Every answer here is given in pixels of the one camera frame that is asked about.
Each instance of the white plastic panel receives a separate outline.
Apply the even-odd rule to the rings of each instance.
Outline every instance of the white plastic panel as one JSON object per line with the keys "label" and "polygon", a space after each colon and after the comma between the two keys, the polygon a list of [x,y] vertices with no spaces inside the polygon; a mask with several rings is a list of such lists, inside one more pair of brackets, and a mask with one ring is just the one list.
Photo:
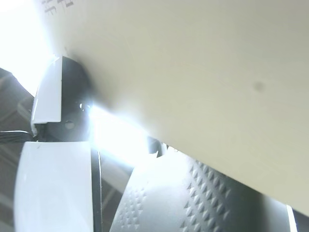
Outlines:
{"label": "white plastic panel", "polygon": [[34,98],[31,124],[61,121],[62,58],[44,73]]}
{"label": "white plastic panel", "polygon": [[88,142],[24,145],[15,187],[16,232],[92,232]]}

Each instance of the textured gripper pad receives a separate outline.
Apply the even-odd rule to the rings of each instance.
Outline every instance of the textured gripper pad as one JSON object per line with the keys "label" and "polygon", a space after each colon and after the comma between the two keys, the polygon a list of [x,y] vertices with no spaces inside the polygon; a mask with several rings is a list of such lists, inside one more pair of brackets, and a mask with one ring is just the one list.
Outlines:
{"label": "textured gripper pad", "polygon": [[180,152],[136,168],[111,232],[289,232],[284,204]]}

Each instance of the wire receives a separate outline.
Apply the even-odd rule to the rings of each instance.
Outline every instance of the wire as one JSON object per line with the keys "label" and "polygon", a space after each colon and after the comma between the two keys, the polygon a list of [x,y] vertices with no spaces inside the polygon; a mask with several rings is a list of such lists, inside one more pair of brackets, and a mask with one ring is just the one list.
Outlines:
{"label": "wire", "polygon": [[30,133],[23,130],[0,131],[0,144],[24,143],[34,141]]}

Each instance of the beige panel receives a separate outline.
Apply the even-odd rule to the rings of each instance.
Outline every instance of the beige panel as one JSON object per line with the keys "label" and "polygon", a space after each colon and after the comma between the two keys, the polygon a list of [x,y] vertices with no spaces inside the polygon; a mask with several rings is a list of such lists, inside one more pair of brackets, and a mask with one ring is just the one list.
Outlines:
{"label": "beige panel", "polygon": [[113,112],[309,215],[308,1],[35,2]]}

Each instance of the black cable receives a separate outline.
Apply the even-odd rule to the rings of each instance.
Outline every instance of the black cable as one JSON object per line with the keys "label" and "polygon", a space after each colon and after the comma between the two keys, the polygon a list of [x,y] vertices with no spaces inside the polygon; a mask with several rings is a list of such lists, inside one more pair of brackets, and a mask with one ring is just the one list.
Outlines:
{"label": "black cable", "polygon": [[34,140],[30,133],[23,130],[0,131],[0,144],[24,143]]}

